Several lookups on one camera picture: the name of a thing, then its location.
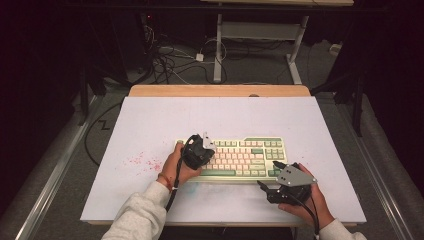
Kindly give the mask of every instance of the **gray carpet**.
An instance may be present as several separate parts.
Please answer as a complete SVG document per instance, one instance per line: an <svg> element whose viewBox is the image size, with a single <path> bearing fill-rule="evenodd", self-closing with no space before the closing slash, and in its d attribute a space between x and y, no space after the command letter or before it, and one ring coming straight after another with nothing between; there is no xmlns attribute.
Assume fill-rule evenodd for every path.
<svg viewBox="0 0 424 240"><path fill-rule="evenodd" d="M334 63L335 57L328 54L329 47L330 44L326 42L317 44L312 48L301 47L296 64L303 83L310 89L325 82ZM196 53L196 51L184 46L179 46L179 49L192 56ZM227 55L227 60L224 62L227 74L225 84L292 84L283 58L285 53L290 52L289 43L283 43L273 50L265 49L260 50L260 52L253 52L247 57L242 57L246 55L245 50L240 51ZM176 64L180 65L190 61L181 58L173 59ZM212 79L212 65L196 65L205 67L208 80ZM174 72L183 69L184 67L175 68ZM205 70L200 67L193 67L179 73L180 78L172 75L168 81L170 84L207 84L204 76ZM139 76L136 72L130 74L134 79ZM161 76L157 81L166 81L166 79ZM100 108L93 113L96 117L120 103L127 94L127 90L116 87L113 81L108 80L107 82L111 84L108 84L108 93L102 99ZM152 76L144 84L153 82L155 82L155 79ZM352 232L360 231L368 239L423 239L423 199L388 144L384 131L374 118L372 107L369 105L366 96L363 103L361 122L363 137L361 138L352 134L352 128L346 121L346 117L349 119L346 113L351 112L350 105L336 105L331 93L318 94L317 99L367 218L367 223L349 228L349 230ZM112 108L99 119L105 120L105 122L96 122L87 135L87 147L96 162L101 161L118 114L119 107ZM78 117L77 112L49 151L46 152L45 157L34 169L26 185L3 216L0 224L0 239L14 239L18 234L59 155L63 153L69 139L72 138ZM364 152L358 146L358 141L365 144L368 157L371 157L373 163L379 166L381 178L387 183L385 190L393 196L402 219L407 224L408 231L406 232L410 233L410 236L400 237L399 230L394 227L397 224L388 217L382 196L376 191L378 186L375 185L372 175L366 168L369 159L364 157ZM76 148L71 161L53 202L40 222L37 231L33 234L34 239L100 239L109 228L108 226L93 226L79 221L97 172L97 166L87 154L84 141ZM299 228L298 239L311 239L312 232L310 227L301 227Z"/></svg>

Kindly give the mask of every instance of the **sleeve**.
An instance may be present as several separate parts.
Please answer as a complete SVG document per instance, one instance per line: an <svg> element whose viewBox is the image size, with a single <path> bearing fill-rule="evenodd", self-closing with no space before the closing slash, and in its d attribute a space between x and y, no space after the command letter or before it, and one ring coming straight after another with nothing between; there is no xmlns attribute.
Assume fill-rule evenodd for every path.
<svg viewBox="0 0 424 240"><path fill-rule="evenodd" d="M102 239L158 239L165 224L168 200L169 190L153 181L144 193L128 198Z"/></svg>
<svg viewBox="0 0 424 240"><path fill-rule="evenodd" d="M345 226L335 219L330 224L319 231L320 240L366 240L362 233L350 233Z"/></svg>

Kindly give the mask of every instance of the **keyboard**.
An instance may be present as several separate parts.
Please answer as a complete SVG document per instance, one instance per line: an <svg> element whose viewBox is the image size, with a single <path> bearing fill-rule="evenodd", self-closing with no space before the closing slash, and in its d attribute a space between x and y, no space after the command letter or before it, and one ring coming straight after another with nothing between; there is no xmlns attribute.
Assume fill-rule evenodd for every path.
<svg viewBox="0 0 424 240"><path fill-rule="evenodd" d="M273 161L287 164L283 139L280 137L248 137L213 140L216 151L202 173L190 182L275 183L280 169Z"/></svg>

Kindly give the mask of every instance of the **keyboard key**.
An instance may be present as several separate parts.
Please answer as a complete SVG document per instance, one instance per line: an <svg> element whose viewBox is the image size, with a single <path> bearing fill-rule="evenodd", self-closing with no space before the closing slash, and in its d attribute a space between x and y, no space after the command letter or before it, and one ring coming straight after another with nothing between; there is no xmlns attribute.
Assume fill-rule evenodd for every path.
<svg viewBox="0 0 424 240"><path fill-rule="evenodd" d="M264 160L251 160L250 164L253 164L253 165L265 165L265 161Z"/></svg>
<svg viewBox="0 0 424 240"><path fill-rule="evenodd" d="M236 171L234 170L202 170L200 176L235 176Z"/></svg>
<svg viewBox="0 0 424 240"><path fill-rule="evenodd" d="M265 165L250 165L249 170L265 170Z"/></svg>
<svg viewBox="0 0 424 240"><path fill-rule="evenodd" d="M252 148L251 153L253 153L253 154L263 154L264 150L262 150L262 148Z"/></svg>

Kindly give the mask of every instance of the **white table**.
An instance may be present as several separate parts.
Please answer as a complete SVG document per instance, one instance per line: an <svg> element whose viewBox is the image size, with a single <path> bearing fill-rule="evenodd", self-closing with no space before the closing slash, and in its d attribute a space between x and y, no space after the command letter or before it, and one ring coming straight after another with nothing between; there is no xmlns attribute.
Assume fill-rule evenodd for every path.
<svg viewBox="0 0 424 240"><path fill-rule="evenodd" d="M283 137L288 161L301 162L314 173L333 215L344 224L364 223L318 104L305 90L303 86L137 86L124 101L81 220L110 224L133 192L144 191L156 179L176 139L207 131L211 139ZM197 97L185 97L190 92ZM225 97L212 97L220 92ZM263 97L267 92L273 97ZM247 97L250 94L261 97ZM186 183L177 192L166 224L303 223L268 203L256 184Z"/></svg>

